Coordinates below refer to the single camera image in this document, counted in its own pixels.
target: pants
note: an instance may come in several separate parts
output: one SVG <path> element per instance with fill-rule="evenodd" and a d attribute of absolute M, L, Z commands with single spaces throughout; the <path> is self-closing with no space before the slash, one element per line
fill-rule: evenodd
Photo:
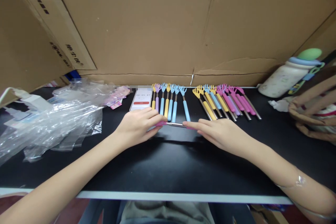
<path fill-rule="evenodd" d="M 103 224 L 119 224 L 127 201 L 91 199 L 79 224 L 97 224 L 103 212 Z M 209 203 L 216 224 L 256 224 L 246 204 Z"/>

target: green bottle cap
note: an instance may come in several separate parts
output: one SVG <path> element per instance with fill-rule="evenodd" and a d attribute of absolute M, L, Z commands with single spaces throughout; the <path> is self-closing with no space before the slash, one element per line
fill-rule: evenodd
<path fill-rule="evenodd" d="M 316 60 L 322 54 L 322 50 L 318 48 L 310 48 L 300 52 L 297 58 L 301 60 Z"/>

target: table edge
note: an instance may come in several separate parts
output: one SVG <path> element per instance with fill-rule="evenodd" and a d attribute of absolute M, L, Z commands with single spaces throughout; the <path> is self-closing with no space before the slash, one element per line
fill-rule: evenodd
<path fill-rule="evenodd" d="M 0 198 L 7 194 L 29 193 L 33 189 L 0 187 Z M 192 201 L 218 203 L 283 204 L 292 205 L 286 196 L 266 195 L 227 195 L 227 194 L 185 194 L 159 192 L 117 192 L 117 191 L 81 191 L 76 198 L 103 200 L 149 200 L 149 201 Z"/>

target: white tissue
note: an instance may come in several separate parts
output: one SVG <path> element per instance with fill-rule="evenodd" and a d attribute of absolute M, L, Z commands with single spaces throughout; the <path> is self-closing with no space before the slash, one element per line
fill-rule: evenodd
<path fill-rule="evenodd" d="M 288 105 L 289 102 L 286 100 L 280 100 L 280 101 L 268 101 L 268 103 L 276 110 L 280 112 L 288 112 Z"/>

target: black table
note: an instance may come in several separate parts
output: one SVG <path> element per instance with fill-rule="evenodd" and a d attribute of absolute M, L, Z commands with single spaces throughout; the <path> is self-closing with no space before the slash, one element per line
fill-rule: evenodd
<path fill-rule="evenodd" d="M 36 94 L 51 97 L 52 88 Z M 308 138 L 294 126 L 288 113 L 274 110 L 256 89 L 245 89 L 262 117 L 245 117 L 237 124 L 249 135 L 267 144 L 300 170 L 336 191 L 336 147 Z M 134 93 L 122 106 L 103 109 L 103 132 L 85 138 L 71 152 L 47 151 L 35 163 L 22 162 L 23 152 L 0 167 L 0 195 L 29 192 L 75 161 L 110 135 L 129 111 Z M 190 118 L 207 119 L 191 89 L 185 95 Z M 0 123 L 9 119 L 1 110 Z M 182 97 L 178 96 L 176 122 L 185 120 Z M 285 194 L 248 161 L 216 148 L 193 130 L 165 126 L 149 141 L 134 146 L 107 164 L 78 195 L 83 198 L 182 200 L 236 203 L 290 204 Z"/>

